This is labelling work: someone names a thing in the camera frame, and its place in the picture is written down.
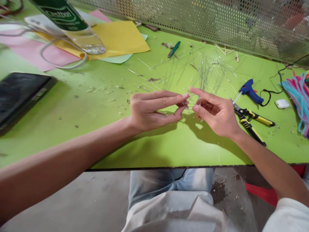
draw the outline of jeans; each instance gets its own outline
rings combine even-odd
[[[131,171],[129,210],[140,201],[171,190],[211,191],[215,168],[184,169],[183,171],[181,178],[177,176],[178,169]]]

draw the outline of wooden stick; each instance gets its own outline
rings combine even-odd
[[[228,54],[231,54],[233,51],[235,51],[235,50],[234,50],[234,49],[232,49],[229,53],[227,53],[227,55],[228,55]]]
[[[214,43],[214,45],[215,45],[224,55],[226,55],[226,54],[224,53],[224,51],[222,51],[221,48],[220,48],[216,43]]]

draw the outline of metal mesh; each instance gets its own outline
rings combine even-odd
[[[309,53],[309,0],[73,2],[289,63]],[[307,66],[308,60],[299,64]]]

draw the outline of white cloth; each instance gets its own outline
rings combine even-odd
[[[168,191],[135,204],[123,232],[236,232],[231,220],[213,206],[204,191]],[[279,200],[263,232],[309,231],[309,208],[289,198]]]

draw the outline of pink paper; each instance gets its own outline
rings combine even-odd
[[[19,34],[23,29],[10,30],[1,32],[2,34]],[[45,46],[44,43],[31,40],[28,38],[24,38],[22,36],[19,37],[7,37],[0,36],[0,43],[5,44],[9,47],[14,53],[20,55],[24,59],[26,59],[33,66],[37,67],[40,71],[48,71],[55,69],[56,67],[47,63],[41,56],[40,50]],[[50,45],[44,51],[44,57],[49,62],[58,65],[64,66],[66,64],[75,62],[80,60],[79,57],[72,55],[60,48],[57,48],[53,45]]]
[[[101,19],[105,22],[108,22],[108,23],[111,22],[111,20],[108,17],[106,17],[104,14],[102,14],[101,11],[99,11],[99,10],[95,10],[95,11],[89,13],[89,14],[92,15],[93,17]]]

